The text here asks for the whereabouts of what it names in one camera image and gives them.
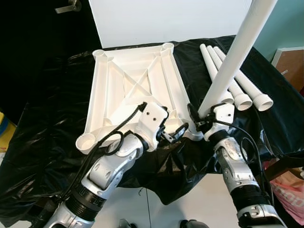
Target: white floor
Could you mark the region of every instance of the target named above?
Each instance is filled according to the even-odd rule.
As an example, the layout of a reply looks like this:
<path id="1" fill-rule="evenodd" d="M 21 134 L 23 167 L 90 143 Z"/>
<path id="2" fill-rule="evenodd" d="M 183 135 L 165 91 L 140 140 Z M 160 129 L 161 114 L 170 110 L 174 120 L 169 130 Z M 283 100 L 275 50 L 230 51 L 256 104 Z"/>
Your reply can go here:
<path id="1" fill-rule="evenodd" d="M 116 189 L 96 217 L 93 228 L 117 228 L 119 219 L 124 218 L 138 228 L 178 228 L 183 219 L 196 219 L 210 228 L 238 227 L 236 209 L 222 175 L 206 175 L 187 195 L 167 206 L 154 192 L 140 190 Z M 29 226 L 30 223 L 20 221 L 12 228 Z"/>

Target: black plastic sheet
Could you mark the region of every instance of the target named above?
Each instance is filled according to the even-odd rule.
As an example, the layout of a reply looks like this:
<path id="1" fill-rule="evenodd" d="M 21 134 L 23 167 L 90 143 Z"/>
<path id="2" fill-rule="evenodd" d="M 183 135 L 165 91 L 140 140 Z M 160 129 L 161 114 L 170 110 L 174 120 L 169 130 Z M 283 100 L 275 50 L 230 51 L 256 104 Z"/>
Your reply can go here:
<path id="1" fill-rule="evenodd" d="M 222 37 L 174 43 L 175 60 L 196 108 L 211 84 L 199 45 L 216 45 L 227 52 L 232 41 L 233 37 Z M 34 205 L 44 197 L 60 194 L 78 171 L 85 156 L 76 149 L 75 141 L 86 123 L 94 64 L 90 52 L 45 63 L 0 166 L 0 222 L 5 226 L 30 220 Z M 234 124 L 253 136 L 263 160 L 303 154 L 304 99 L 255 49 L 242 70 L 269 94 L 274 106 L 262 113 L 254 108 L 236 111 Z M 230 133 L 238 141 L 244 136 L 235 129 Z M 251 148 L 246 149 L 253 157 Z M 144 154 L 120 186 L 149 188 L 169 204 L 211 172 L 220 173 L 211 145 L 182 138 Z"/>

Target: pink bag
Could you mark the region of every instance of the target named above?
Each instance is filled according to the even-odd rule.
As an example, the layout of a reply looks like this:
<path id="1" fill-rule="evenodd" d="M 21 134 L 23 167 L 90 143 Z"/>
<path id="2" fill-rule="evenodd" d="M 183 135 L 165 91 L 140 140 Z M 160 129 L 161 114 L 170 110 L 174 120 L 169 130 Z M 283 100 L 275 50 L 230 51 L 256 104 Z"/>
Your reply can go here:
<path id="1" fill-rule="evenodd" d="M 268 167 L 274 162 L 265 162 L 264 165 Z M 287 171 L 270 183 L 285 210 L 300 225 L 304 225 L 304 180 Z"/>

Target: teal wall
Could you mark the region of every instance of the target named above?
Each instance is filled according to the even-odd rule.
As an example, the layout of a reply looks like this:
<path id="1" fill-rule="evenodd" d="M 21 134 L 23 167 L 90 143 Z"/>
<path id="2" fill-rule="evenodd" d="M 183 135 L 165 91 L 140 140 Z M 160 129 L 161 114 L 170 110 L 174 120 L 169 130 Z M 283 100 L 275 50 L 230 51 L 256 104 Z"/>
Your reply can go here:
<path id="1" fill-rule="evenodd" d="M 304 0 L 278 0 L 254 47 L 271 61 L 278 48 L 304 46 Z"/>

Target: yellow object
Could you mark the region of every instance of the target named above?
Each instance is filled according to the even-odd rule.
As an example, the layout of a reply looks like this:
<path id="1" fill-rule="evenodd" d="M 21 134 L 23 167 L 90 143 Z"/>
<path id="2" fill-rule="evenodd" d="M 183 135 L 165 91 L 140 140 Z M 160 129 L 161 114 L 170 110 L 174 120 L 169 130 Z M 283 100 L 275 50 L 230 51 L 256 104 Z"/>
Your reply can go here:
<path id="1" fill-rule="evenodd" d="M 4 120 L 4 114 L 0 112 L 0 124 Z M 13 137 L 16 126 L 9 121 L 7 128 L 0 135 L 0 152 L 6 152 L 9 147 L 9 142 Z"/>

